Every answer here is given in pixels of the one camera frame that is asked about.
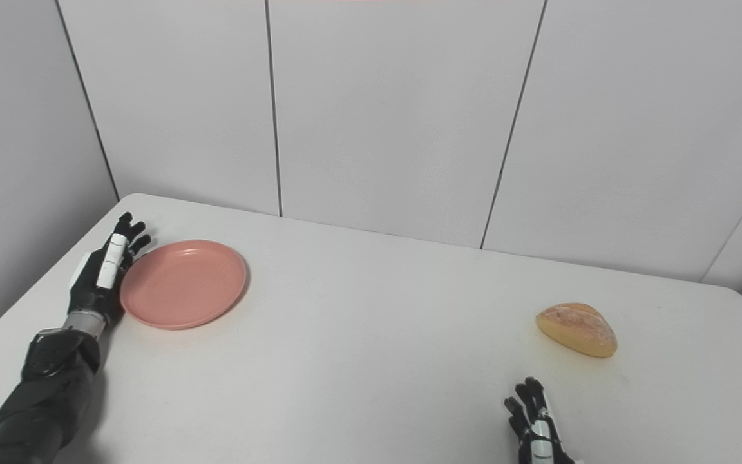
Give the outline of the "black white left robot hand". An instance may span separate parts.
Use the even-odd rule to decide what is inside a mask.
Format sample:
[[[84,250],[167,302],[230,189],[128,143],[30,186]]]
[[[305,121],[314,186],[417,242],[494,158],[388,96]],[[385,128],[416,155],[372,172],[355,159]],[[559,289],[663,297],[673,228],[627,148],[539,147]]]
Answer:
[[[144,221],[136,221],[129,211],[121,214],[105,244],[85,256],[70,287],[68,316],[90,314],[106,327],[116,324],[124,314],[120,303],[124,277],[151,242]]]

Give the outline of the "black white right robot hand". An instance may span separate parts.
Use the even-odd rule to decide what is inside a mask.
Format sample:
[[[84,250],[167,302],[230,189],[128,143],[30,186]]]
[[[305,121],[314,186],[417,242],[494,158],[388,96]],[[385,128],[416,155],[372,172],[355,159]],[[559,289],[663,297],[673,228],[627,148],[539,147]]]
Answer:
[[[518,463],[583,463],[564,449],[542,382],[528,376],[504,400],[509,426],[518,439]]]

